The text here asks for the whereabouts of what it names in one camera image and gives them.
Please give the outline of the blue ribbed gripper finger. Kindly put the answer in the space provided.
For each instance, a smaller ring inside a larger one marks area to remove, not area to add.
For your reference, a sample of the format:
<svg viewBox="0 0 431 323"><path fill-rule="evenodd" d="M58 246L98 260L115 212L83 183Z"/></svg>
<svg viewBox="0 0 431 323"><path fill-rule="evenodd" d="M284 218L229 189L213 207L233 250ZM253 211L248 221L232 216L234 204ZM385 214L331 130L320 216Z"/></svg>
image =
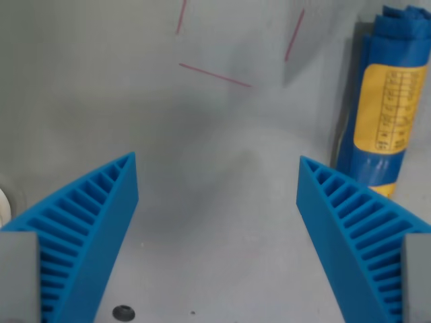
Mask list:
<svg viewBox="0 0 431 323"><path fill-rule="evenodd" d="M135 153L52 193L3 227L39 243L41 322L93 322L139 201Z"/></svg>
<svg viewBox="0 0 431 323"><path fill-rule="evenodd" d="M402 241L430 225L306 156L296 205L345 322L402 322Z"/></svg>

